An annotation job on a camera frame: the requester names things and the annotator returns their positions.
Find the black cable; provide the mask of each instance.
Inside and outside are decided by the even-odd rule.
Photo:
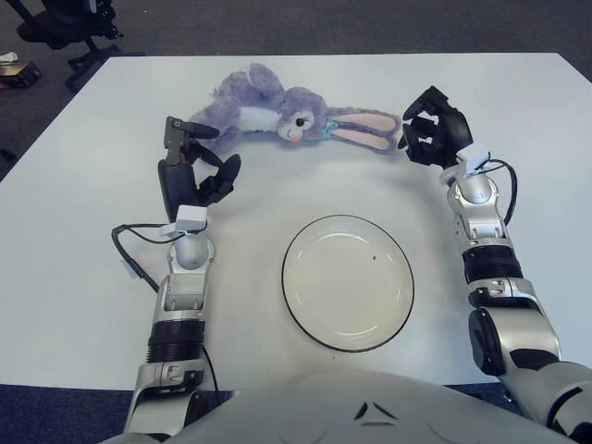
[[[148,273],[146,273],[146,271],[142,268],[142,266],[140,264],[138,264],[128,254],[128,252],[126,252],[126,250],[121,245],[121,242],[119,242],[119,235],[121,233],[123,233],[124,231],[131,231],[136,236],[142,238],[145,241],[149,241],[151,243],[169,243],[171,241],[175,241],[176,239],[178,239],[178,238],[175,238],[172,240],[165,240],[165,241],[151,240],[151,239],[145,238],[143,235],[141,235],[140,233],[138,233],[137,231],[135,231],[133,229],[133,228],[160,228],[160,227],[163,227],[164,225],[166,225],[166,224],[130,224],[130,225],[124,224],[124,225],[120,225],[119,227],[115,227],[111,230],[111,239],[113,240],[115,248],[117,248],[117,251],[119,252],[119,254],[121,254],[121,257],[123,257],[123,259],[131,267],[131,269],[136,273],[136,275],[138,275],[138,277],[140,279],[144,279],[148,283],[148,285],[150,285],[152,290],[154,290],[156,293],[158,292],[158,284],[154,281],[154,279],[152,279],[150,277],[150,275]]]
[[[495,168],[484,169],[482,171],[479,171],[477,173],[477,175],[479,175],[479,174],[487,174],[487,173],[490,173],[492,171],[497,171],[498,169],[502,169],[502,168],[505,168],[505,167],[506,167],[505,165],[500,165],[500,166],[496,166]]]
[[[203,354],[205,355],[205,359],[207,360],[207,364],[210,366],[210,373],[212,374],[212,380],[214,381],[214,391],[216,392],[216,407],[219,406],[222,401],[220,400],[220,389],[218,388],[218,380],[216,379],[216,372],[214,371],[214,366],[212,365],[212,360],[210,359],[210,354],[205,349],[205,346],[202,344]]]
[[[150,242],[150,243],[156,243],[156,244],[160,244],[160,245],[165,244],[165,243],[170,243],[170,242],[177,241],[177,240],[181,239],[183,236],[185,236],[185,233],[181,233],[176,238],[171,238],[171,239],[168,239],[168,240],[153,240],[153,239],[146,238],[145,236],[143,236],[142,234],[140,234],[138,231],[136,231],[133,228],[127,228],[127,230],[130,231],[130,232],[132,232],[133,234],[135,234],[136,236],[138,236],[140,239],[142,239],[144,241],[147,241],[147,242]]]
[[[503,222],[506,224],[510,224],[512,220],[512,215],[514,214],[514,208],[516,207],[516,199],[518,198],[518,176],[516,175],[516,171],[508,162],[499,159],[490,159],[489,162],[493,162],[496,164],[501,164],[496,168],[490,169],[488,171],[484,171],[484,173],[488,173],[490,171],[494,171],[500,168],[507,168],[508,173],[510,173],[510,180],[512,182],[512,197],[510,199],[510,204],[508,205],[508,211],[506,212],[506,216],[503,218]]]

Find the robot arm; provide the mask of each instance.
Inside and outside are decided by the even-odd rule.
[[[168,152],[158,164],[158,175],[171,223],[160,228],[160,235],[174,243],[167,257],[169,274],[155,286],[148,355],[138,371],[126,434],[170,437],[207,408],[196,390],[204,378],[207,272],[215,256],[214,244],[204,233],[206,207],[232,192],[241,167],[237,154],[222,162],[199,143],[217,134],[205,125],[166,119]],[[192,164],[200,157],[218,171],[198,186]]]
[[[436,125],[419,117],[438,116]],[[496,376],[524,414],[578,441],[592,440],[592,370],[561,361],[560,345],[531,282],[524,278],[488,157],[463,158],[473,138],[461,112],[435,87],[405,112],[400,148],[410,160],[444,168],[448,202],[469,286],[469,333],[476,365]]]

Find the white connector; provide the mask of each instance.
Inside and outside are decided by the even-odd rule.
[[[161,236],[170,236],[186,231],[200,231],[207,224],[207,208],[204,206],[180,205],[177,221],[160,228]]]

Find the plate rim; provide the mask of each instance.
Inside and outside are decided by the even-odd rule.
[[[339,347],[335,347],[333,345],[326,344],[322,340],[316,338],[315,335],[313,335],[312,333],[308,332],[306,330],[306,328],[304,328],[302,326],[302,324],[300,322],[298,322],[298,319],[296,318],[296,316],[292,312],[292,309],[290,308],[290,303],[288,302],[288,297],[286,296],[286,287],[284,285],[284,269],[286,267],[286,259],[288,258],[288,252],[290,251],[290,248],[291,248],[292,244],[296,241],[296,239],[298,238],[298,236],[300,236],[300,234],[303,231],[305,231],[307,228],[309,228],[311,225],[317,223],[320,220],[328,219],[330,217],[339,217],[339,216],[352,217],[352,218],[355,218],[355,219],[363,220],[364,222],[367,222],[367,223],[369,223],[371,225],[374,225],[380,231],[382,231],[383,233],[385,233],[388,236],[389,239],[391,239],[393,242],[395,242],[395,245],[397,245],[397,247],[399,248],[399,250],[403,254],[403,258],[405,259],[405,263],[407,263],[407,266],[409,267],[409,272],[411,273],[411,305],[409,307],[409,313],[407,313],[407,315],[405,316],[405,320],[403,321],[403,323],[401,324],[401,326],[397,329],[397,331],[395,331],[392,334],[392,336],[390,336],[388,339],[385,339],[382,342],[378,343],[377,345],[373,345],[372,347],[367,347],[365,349],[360,349],[360,350],[342,349],[342,348],[339,348]],[[288,311],[290,312],[291,318],[294,320],[294,322],[296,322],[296,325],[300,328],[300,330],[302,330],[304,333],[306,333],[306,335],[309,338],[311,338],[312,340],[314,340],[314,342],[317,342],[317,343],[321,344],[322,346],[327,347],[328,349],[334,350],[336,352],[362,353],[362,352],[370,352],[371,350],[377,349],[378,347],[382,347],[387,342],[389,342],[390,340],[392,340],[395,336],[397,336],[401,330],[403,330],[403,327],[405,327],[405,325],[407,324],[407,321],[409,320],[409,317],[411,316],[411,312],[413,311],[413,304],[415,303],[415,279],[413,277],[413,269],[411,267],[411,264],[409,262],[409,258],[407,257],[407,254],[405,254],[405,251],[401,248],[401,246],[399,245],[399,243],[396,240],[394,240],[393,237],[390,236],[390,234],[388,234],[382,227],[380,227],[378,224],[375,224],[374,222],[372,222],[372,221],[370,221],[370,220],[368,220],[368,219],[366,219],[364,217],[354,216],[354,215],[346,215],[346,214],[336,214],[336,215],[328,215],[328,216],[318,217],[317,219],[313,220],[312,222],[309,222],[304,227],[302,227],[296,233],[296,235],[292,238],[290,244],[286,248],[286,252],[284,253],[284,259],[283,259],[283,261],[281,263],[281,292],[284,295],[284,302],[286,303],[286,307],[288,307]]]

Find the pink inner ear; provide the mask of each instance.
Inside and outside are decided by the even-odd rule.
[[[348,141],[361,143],[362,145],[375,148],[377,150],[386,150],[389,148],[389,141],[383,137],[375,136],[374,134],[366,134],[365,132],[352,131],[351,129],[335,129],[334,136],[347,139]]]
[[[380,116],[379,114],[347,114],[345,116],[335,116],[333,120],[336,122],[357,123],[378,131],[392,131],[397,126],[397,122],[392,117]]]

